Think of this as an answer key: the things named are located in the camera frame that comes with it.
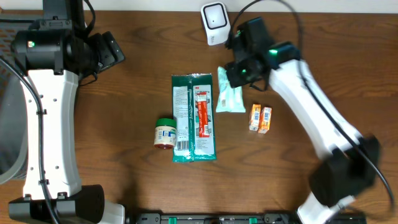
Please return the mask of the mint green wipes pack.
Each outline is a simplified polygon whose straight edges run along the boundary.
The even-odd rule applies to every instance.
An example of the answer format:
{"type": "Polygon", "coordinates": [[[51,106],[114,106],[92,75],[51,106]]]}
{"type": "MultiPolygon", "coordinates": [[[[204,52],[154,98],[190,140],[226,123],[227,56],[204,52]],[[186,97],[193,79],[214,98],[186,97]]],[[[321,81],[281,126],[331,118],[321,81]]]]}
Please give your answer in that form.
{"type": "Polygon", "coordinates": [[[226,70],[218,67],[219,97],[216,112],[245,113],[242,87],[232,88],[226,70]]]}

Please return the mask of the orange tissue pack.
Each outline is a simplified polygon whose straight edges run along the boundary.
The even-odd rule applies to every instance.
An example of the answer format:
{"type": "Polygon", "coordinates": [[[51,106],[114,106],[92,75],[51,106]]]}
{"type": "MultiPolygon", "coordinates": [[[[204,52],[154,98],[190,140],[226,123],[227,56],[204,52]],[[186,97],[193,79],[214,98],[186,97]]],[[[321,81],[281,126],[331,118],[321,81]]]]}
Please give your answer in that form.
{"type": "Polygon", "coordinates": [[[265,134],[270,130],[272,108],[264,107],[259,118],[258,133],[265,134]]]}
{"type": "Polygon", "coordinates": [[[261,105],[253,104],[249,115],[249,130],[257,131],[260,122],[261,105]]]}

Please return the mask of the green 3M adhesive package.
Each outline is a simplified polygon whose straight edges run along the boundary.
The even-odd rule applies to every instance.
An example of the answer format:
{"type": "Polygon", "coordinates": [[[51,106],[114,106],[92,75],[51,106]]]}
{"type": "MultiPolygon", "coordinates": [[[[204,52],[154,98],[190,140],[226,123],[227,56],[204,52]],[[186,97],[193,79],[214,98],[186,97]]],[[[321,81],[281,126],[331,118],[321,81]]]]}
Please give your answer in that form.
{"type": "Polygon", "coordinates": [[[208,73],[172,76],[172,106],[177,122],[173,161],[179,163],[216,159],[213,119],[213,77],[208,73]],[[205,91],[208,108],[208,138],[199,137],[197,94],[205,91]]]}

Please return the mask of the red adhesive tube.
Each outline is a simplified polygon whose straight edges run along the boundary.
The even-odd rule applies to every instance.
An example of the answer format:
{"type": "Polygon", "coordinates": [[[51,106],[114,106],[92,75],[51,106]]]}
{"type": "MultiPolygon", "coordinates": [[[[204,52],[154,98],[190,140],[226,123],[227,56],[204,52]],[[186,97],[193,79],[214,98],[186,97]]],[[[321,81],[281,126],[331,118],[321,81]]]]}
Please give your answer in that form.
{"type": "Polygon", "coordinates": [[[208,130],[208,108],[207,94],[205,91],[197,94],[198,117],[199,117],[199,137],[208,138],[210,136],[208,130]]]}

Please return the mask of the green-lidded small jar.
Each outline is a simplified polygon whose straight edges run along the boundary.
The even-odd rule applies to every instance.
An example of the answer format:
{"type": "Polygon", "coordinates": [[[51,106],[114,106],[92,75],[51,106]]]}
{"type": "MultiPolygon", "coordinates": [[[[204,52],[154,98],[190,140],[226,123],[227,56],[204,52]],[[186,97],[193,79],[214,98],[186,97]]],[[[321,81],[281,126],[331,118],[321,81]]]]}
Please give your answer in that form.
{"type": "Polygon", "coordinates": [[[170,118],[160,118],[155,124],[154,146],[158,149],[173,149],[177,139],[177,122],[170,118]]]}

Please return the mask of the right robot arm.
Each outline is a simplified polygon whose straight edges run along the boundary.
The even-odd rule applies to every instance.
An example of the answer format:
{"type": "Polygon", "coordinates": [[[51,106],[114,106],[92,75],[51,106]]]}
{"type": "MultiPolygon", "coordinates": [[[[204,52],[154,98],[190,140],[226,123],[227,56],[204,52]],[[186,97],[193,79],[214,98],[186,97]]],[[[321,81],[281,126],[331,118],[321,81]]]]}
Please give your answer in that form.
{"type": "Polygon", "coordinates": [[[321,161],[309,177],[310,194],[295,212],[298,223],[326,223],[382,178],[380,144],[364,137],[340,115],[290,42],[228,44],[234,60],[226,65],[233,87],[263,78],[287,103],[308,134],[321,161]]]}

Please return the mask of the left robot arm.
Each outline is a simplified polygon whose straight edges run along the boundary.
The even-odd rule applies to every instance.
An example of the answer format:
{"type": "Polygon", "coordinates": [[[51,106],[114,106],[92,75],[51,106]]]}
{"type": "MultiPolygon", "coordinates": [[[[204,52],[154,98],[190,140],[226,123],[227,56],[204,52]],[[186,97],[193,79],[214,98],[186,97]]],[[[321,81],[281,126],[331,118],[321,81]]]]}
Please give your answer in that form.
{"type": "Polygon", "coordinates": [[[127,222],[126,208],[109,202],[101,185],[83,185],[75,156],[74,107],[78,86],[121,63],[110,32],[94,34],[82,1],[44,1],[43,16],[16,33],[14,62],[27,110],[27,175],[9,217],[23,223],[127,222]]]}

